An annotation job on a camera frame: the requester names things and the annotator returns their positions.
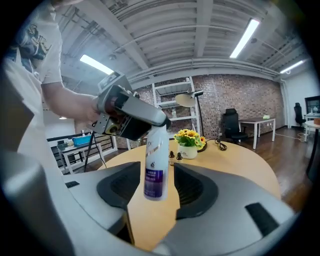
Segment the spray bottle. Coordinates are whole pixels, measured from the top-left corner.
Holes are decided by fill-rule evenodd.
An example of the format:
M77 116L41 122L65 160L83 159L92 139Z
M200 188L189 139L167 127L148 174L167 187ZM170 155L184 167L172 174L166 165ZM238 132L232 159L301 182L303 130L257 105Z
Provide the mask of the spray bottle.
M166 125L153 126L146 141L144 197L162 201L168 196L169 136Z

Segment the red brick wall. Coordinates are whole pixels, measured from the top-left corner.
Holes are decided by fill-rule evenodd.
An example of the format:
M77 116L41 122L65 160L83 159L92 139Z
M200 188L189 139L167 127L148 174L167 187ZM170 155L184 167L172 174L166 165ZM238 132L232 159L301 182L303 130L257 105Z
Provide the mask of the red brick wall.
M199 97L202 110L204 135L215 138L223 132L221 119L226 109L235 108L239 118L276 117L275 126L285 125L284 104L280 84L271 80L232 74L200 75L193 78L194 89L203 90ZM246 124L246 133L253 135L253 124ZM261 124L261 133L270 131Z

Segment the white t-shirt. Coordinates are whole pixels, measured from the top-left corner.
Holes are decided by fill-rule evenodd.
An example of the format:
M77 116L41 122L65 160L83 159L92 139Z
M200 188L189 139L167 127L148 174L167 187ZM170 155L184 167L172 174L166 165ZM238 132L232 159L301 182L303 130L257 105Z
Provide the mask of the white t-shirt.
M55 16L49 1L39 5L20 28L2 64L23 103L34 113L18 152L36 158L46 172L59 171L45 136L41 89L41 84L62 81L62 38Z

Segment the flower pot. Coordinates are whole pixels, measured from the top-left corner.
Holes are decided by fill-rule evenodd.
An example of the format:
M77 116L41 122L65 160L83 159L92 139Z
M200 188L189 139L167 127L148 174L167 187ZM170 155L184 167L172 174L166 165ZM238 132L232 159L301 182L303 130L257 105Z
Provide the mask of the flower pot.
M178 152L180 152L181 156L186 159L194 159L198 154L196 146L181 146L179 144Z

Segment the bottle label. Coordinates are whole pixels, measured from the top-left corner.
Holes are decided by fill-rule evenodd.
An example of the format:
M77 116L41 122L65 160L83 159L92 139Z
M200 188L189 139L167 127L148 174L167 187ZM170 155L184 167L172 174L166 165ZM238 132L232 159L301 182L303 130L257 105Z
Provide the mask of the bottle label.
M163 170L145 169L144 194L148 197L159 198L162 196Z

